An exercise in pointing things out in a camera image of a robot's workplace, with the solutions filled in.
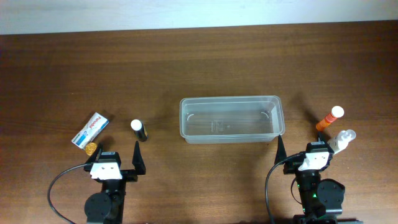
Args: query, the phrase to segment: round gold object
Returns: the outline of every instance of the round gold object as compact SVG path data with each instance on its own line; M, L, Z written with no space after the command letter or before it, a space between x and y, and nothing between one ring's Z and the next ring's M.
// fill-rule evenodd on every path
M87 146L85 147L85 151L89 156L91 156L95 152L95 149L97 149L97 144L93 142L88 143Z

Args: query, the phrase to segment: wood grain surface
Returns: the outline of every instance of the wood grain surface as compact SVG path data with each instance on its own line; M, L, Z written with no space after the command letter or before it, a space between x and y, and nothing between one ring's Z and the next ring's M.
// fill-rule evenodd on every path
M341 218L398 222L397 21L4 35L0 44L1 223L63 223L47 187L87 160L70 141L95 111L112 118L95 142L118 151L123 169L132 168L130 121L149 133L147 175L127 184L124 223L267 223L276 139L191 145L179 133L181 99L245 95L281 98L287 154L305 150L315 123L342 106L326 133L357 138L322 173L346 187ZM302 213L293 178L281 168L271 177L277 218ZM84 203L100 190L76 170L52 199L85 223Z

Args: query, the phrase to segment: white backdrop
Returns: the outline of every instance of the white backdrop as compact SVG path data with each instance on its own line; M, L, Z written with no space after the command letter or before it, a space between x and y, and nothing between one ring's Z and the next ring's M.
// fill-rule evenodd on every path
M398 0L0 0L0 34L398 19Z

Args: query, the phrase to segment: orange bottle with white cap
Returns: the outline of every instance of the orange bottle with white cap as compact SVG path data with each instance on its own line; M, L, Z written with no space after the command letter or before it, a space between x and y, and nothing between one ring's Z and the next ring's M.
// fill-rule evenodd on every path
M344 109L340 106L334 106L331 109L331 112L325 116L323 120L321 120L317 125L318 131L323 131L327 126L337 120L344 115Z

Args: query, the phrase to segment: small rectangular box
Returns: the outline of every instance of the small rectangular box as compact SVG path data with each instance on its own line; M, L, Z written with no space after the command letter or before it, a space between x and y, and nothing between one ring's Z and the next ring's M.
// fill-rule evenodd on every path
M278 96L185 98L180 134L191 144L268 142L285 133Z
M84 150L86 145L90 143L108 123L109 121L106 118L99 113L95 113L84 128L72 139L72 143Z

